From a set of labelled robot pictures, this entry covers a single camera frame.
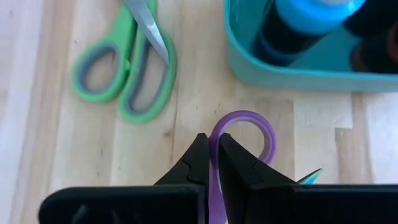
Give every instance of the teal plastic container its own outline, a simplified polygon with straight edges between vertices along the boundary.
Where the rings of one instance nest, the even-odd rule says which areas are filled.
[[[258,60],[251,53],[252,43],[270,1],[224,0],[228,63],[243,83],[304,90],[398,91],[398,74],[351,70],[350,54],[360,39],[343,26],[324,37],[290,67]]]

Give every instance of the plastic strip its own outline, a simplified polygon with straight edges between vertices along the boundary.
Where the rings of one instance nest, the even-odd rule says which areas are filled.
[[[228,126],[239,121],[256,125],[264,135],[264,148],[259,159],[269,164],[275,156],[276,136],[271,124],[263,116],[252,111],[235,111],[221,118],[209,137],[210,144],[210,183],[209,183],[209,224],[225,224],[227,221],[223,194],[218,174],[218,144],[220,136]]]

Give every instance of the scissor handle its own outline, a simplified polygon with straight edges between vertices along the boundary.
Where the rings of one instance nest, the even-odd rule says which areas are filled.
[[[72,85],[80,97],[88,101],[107,101],[120,92],[129,68],[127,59],[136,27],[129,9],[123,4],[111,32],[103,40],[89,47],[76,61],[72,72]],[[88,72],[97,60],[108,53],[115,54],[118,65],[113,78],[103,89],[90,90],[87,85]]]
[[[157,5],[156,0],[148,2],[148,8],[152,13],[155,21],[157,20]],[[131,62],[130,74],[127,79],[126,87],[121,93],[119,99],[119,110],[124,119],[136,123],[145,123],[154,119],[168,102],[171,92],[173,90],[175,74],[177,71],[177,56],[172,38],[160,29],[163,41],[165,42],[167,51],[169,53],[169,64],[165,65],[162,81],[156,92],[155,97],[142,111],[136,111],[132,107],[132,102],[136,98],[139,87],[142,83],[144,70],[146,67],[147,54],[150,43],[145,34],[138,29],[136,41],[134,46],[133,59]]]

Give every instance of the wood grain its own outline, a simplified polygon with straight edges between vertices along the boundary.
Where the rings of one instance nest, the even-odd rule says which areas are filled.
[[[123,120],[117,99],[79,99],[70,84],[73,62],[109,31],[121,1],[3,2],[0,223],[37,223],[40,202],[65,187],[153,184],[197,133],[209,135],[234,110],[253,110],[271,122],[279,145],[271,166],[290,178],[322,167],[319,183],[398,183],[398,95],[238,82],[226,63],[222,0],[159,1],[178,69],[167,106],[147,124]],[[102,72],[110,62],[97,65],[94,83],[109,78]],[[153,96],[162,70],[161,59],[150,53],[137,106]],[[228,131],[260,153],[264,140],[254,126],[238,123]]]

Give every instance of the metal blade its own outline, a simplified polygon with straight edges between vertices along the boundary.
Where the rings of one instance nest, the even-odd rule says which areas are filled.
[[[144,0],[124,0],[127,4],[133,18],[142,30],[149,42],[155,48],[156,52],[163,58],[166,64],[169,64],[169,52],[164,44],[159,28],[155,19],[150,13],[147,3]]]

